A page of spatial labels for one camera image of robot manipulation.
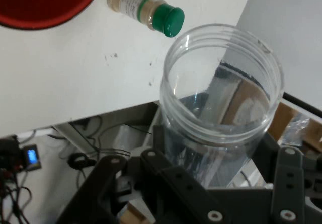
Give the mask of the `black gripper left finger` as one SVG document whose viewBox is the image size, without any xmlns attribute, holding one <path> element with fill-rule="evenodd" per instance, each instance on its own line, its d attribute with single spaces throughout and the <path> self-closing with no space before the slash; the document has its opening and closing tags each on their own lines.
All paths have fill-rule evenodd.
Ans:
<svg viewBox="0 0 322 224">
<path fill-rule="evenodd" d="M 231 223 L 218 200 L 155 148 L 129 159 L 101 158 L 58 223 L 121 223 L 135 199 L 143 200 L 156 223 Z"/>
</svg>

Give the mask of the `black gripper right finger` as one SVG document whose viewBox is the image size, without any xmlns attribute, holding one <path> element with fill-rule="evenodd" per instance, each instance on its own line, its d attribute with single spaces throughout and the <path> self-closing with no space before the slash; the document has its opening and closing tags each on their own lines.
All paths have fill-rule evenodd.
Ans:
<svg viewBox="0 0 322 224">
<path fill-rule="evenodd" d="M 321 156 L 309 158 L 265 134 L 252 160 L 273 184 L 271 223 L 321 223 Z"/>
</svg>

